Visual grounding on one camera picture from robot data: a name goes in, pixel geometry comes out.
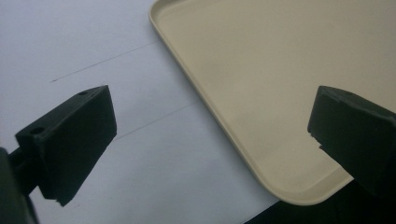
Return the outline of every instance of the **table surface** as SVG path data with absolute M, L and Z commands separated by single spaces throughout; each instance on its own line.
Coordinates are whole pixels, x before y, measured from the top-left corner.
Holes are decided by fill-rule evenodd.
M 77 92 L 108 85 L 118 134 L 67 206 L 40 223 L 242 223 L 277 202 L 149 23 L 154 1 L 0 3 L 0 146 Z

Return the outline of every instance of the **white tabletop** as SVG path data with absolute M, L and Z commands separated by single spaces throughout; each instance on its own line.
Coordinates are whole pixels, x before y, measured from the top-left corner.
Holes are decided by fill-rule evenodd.
M 149 23 L 153 1 L 0 3 L 0 146 L 72 95 L 108 85 L 118 134 L 40 223 L 241 223 L 277 199 L 251 174 Z

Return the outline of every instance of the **line on table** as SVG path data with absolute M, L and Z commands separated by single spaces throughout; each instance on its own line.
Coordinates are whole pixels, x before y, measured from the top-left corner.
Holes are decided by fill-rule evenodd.
M 172 116 L 173 114 L 175 114 L 175 113 L 177 113 L 177 112 L 179 112 L 179 111 L 181 111 L 181 110 L 184 110 L 184 109 L 186 109 L 186 108 L 188 108 L 188 107 L 190 107 L 190 106 L 192 106 L 192 105 L 196 105 L 196 104 L 199 103 L 199 102 L 201 102 L 200 99 L 194 101 L 193 103 L 191 103 L 191 104 L 189 104 L 189 105 L 185 105 L 185 106 L 183 106 L 183 107 L 181 107 L 181 108 L 179 108 L 179 109 L 177 109 L 177 110 L 175 110 L 175 111 L 172 111 L 171 113 L 169 113 L 169 114 L 167 114 L 167 115 L 165 115 L 165 116 L 163 116 L 163 117 L 160 117 L 160 118 L 158 118 L 158 119 L 155 119 L 154 121 L 152 121 L 152 122 L 150 122 L 150 123 L 148 123 L 148 124 L 145 124 L 145 125 L 143 125 L 142 127 L 139 127 L 139 128 L 137 128 L 137 129 L 135 129 L 135 130 L 133 130 L 133 131 L 131 131 L 131 132 L 128 132 L 128 133 L 126 133 L 126 134 L 124 134 L 124 135 L 122 135 L 122 136 L 120 136 L 120 137 L 117 137 L 117 138 L 115 138 L 112 142 L 118 141 L 118 140 L 120 140 L 121 138 L 123 138 L 123 137 L 125 137 L 125 136 L 128 136 L 128 135 L 131 134 L 131 133 L 135 133 L 135 132 L 137 132 L 137 131 L 139 131 L 139 130 L 141 130 L 141 129 L 143 129 L 143 128 L 145 128 L 145 127 L 147 127 L 147 126 L 149 126 L 149 125 L 151 125 L 151 124 L 153 124 L 153 123 L 156 123 L 156 122 L 160 121 L 161 119 L 168 118 L 168 117 Z
M 105 62 L 111 61 L 111 60 L 116 59 L 116 58 L 118 58 L 118 57 L 120 57 L 120 56 L 123 56 L 123 55 L 125 55 L 125 54 L 129 54 L 129 53 L 134 52 L 134 51 L 139 50 L 139 49 L 143 49 L 143 48 L 145 48 L 145 47 L 147 47 L 147 46 L 156 44 L 156 43 L 158 43 L 158 42 L 159 42 L 159 40 L 157 40 L 157 41 L 155 41 L 155 42 L 152 42 L 152 43 L 149 43 L 149 44 L 147 44 L 147 45 L 140 46 L 140 47 L 135 48 L 135 49 L 128 50 L 128 51 L 123 52 L 123 53 L 121 53 L 121 54 L 119 54 L 119 55 L 116 55 L 116 56 L 111 57 L 111 58 L 109 58 L 109 59 L 103 60 L 103 61 L 101 61 L 101 62 L 99 62 L 99 63 L 91 64 L 90 66 L 85 67 L 85 68 L 81 68 L 81 69 L 77 70 L 76 72 L 73 72 L 73 73 L 64 75 L 64 76 L 62 76 L 62 77 L 55 78 L 55 79 L 53 79 L 50 83 L 56 82 L 56 81 L 58 81 L 58 80 L 60 80 L 60 79 L 66 78 L 66 77 L 73 76 L 75 73 L 79 73 L 79 72 L 84 71 L 84 70 L 86 70 L 86 69 L 95 67 L 96 65 L 98 65 L 98 64 L 100 64 L 100 63 L 105 63 Z

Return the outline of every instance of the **plastic tray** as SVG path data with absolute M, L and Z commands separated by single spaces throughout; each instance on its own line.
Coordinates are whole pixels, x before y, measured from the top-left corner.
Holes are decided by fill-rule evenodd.
M 352 180 L 306 130 L 319 85 L 392 111 L 395 1 L 160 0 L 150 19 L 259 181 L 320 203 Z

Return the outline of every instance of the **tray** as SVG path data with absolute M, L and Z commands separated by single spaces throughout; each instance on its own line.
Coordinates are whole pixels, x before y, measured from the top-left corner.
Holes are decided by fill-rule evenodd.
M 257 179 L 320 203 L 352 177 L 306 130 L 319 85 L 396 111 L 395 1 L 160 0 L 150 20 Z

